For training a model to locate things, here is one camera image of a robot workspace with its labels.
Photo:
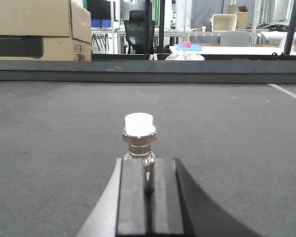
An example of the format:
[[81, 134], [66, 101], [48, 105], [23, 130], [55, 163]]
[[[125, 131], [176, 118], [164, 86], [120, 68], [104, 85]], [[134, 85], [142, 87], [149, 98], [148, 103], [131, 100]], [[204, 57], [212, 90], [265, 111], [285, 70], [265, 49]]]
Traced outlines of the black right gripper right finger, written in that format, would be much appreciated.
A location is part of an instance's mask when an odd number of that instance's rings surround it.
[[151, 198], [153, 237], [257, 237], [223, 210], [178, 159], [157, 158]]

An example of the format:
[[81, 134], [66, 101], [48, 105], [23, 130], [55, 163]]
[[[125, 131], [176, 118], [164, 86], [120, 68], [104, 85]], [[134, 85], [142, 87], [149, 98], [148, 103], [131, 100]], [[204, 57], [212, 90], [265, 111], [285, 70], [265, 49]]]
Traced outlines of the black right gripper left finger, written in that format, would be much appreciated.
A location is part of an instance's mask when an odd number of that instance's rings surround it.
[[145, 237], [148, 234], [146, 178], [137, 159], [117, 158], [111, 178], [78, 237]]

